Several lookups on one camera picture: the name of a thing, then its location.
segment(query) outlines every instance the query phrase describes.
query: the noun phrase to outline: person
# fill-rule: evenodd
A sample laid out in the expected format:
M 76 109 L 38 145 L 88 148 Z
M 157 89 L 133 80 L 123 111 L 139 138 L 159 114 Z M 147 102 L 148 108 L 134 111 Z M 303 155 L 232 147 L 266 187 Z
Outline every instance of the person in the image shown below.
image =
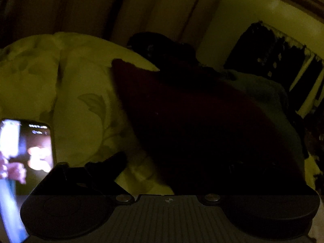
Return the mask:
M 21 243 L 28 234 L 20 219 L 12 183 L 26 183 L 26 169 L 21 163 L 9 163 L 0 152 L 0 214 L 10 243 Z
M 244 80 L 230 70 L 217 72 L 196 59 L 193 47 L 161 34 L 137 33 L 127 47 L 159 71 L 114 60 L 117 93 L 137 138 L 176 194 L 211 191 L 232 161 L 253 167 L 254 186 L 269 165 L 287 175 L 287 182 L 304 184 L 301 139 L 284 109 L 277 109 L 278 87 L 262 88 L 257 79 Z
M 38 146 L 28 149 L 30 159 L 28 166 L 36 171 L 43 170 L 45 173 L 51 171 L 51 166 L 44 159 L 51 156 L 51 151 L 48 148 L 40 148 Z

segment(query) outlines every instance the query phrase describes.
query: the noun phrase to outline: bed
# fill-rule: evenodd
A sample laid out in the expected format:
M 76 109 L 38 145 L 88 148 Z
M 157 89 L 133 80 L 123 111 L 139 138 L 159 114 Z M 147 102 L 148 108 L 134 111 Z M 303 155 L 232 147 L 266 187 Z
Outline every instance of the bed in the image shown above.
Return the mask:
M 14 42 L 0 51 L 0 116 L 50 124 L 57 161 L 70 166 L 103 161 L 124 151 L 129 163 L 116 179 L 122 188 L 132 195 L 173 194 L 121 109 L 110 72 L 116 58 L 158 70 L 136 53 L 89 35 L 60 32 Z M 309 157 L 305 176 L 312 188 L 317 172 Z M 322 216 L 321 204 L 310 231 L 317 238 Z

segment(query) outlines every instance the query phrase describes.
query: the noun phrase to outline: ribbed gray surface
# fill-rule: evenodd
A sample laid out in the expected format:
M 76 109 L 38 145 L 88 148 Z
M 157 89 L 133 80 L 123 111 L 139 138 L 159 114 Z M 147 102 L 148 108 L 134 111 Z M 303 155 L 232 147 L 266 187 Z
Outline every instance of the ribbed gray surface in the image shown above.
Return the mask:
M 26 243 L 46 242 L 30 238 Z M 195 196 L 142 196 L 115 209 L 96 231 L 62 243 L 265 243 L 234 227 L 222 209 L 202 205 Z M 306 237 L 277 243 L 310 243 Z

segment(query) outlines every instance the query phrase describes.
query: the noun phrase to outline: dark hair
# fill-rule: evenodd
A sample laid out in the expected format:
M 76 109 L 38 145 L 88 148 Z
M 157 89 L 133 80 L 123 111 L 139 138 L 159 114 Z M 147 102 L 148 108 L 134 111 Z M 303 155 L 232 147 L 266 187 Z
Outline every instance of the dark hair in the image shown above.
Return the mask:
M 175 57 L 179 60 L 188 61 L 198 65 L 195 49 L 186 43 L 176 43 L 165 35 L 153 32 L 142 32 L 133 35 L 127 47 L 134 52 L 157 64 L 163 55 Z

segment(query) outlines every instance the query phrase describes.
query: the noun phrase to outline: curtain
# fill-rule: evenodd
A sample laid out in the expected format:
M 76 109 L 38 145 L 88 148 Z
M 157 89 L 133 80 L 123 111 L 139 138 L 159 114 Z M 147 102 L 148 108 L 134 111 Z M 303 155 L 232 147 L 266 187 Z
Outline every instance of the curtain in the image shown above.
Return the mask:
M 280 83 L 290 107 L 302 118 L 324 97 L 323 60 L 306 45 L 263 22 L 253 23 L 241 35 L 224 68 Z
M 6 19 L 2 11 L 11 1 Z M 0 0 L 0 47 L 21 38 L 75 32 L 126 46 L 138 32 L 199 46 L 219 0 Z

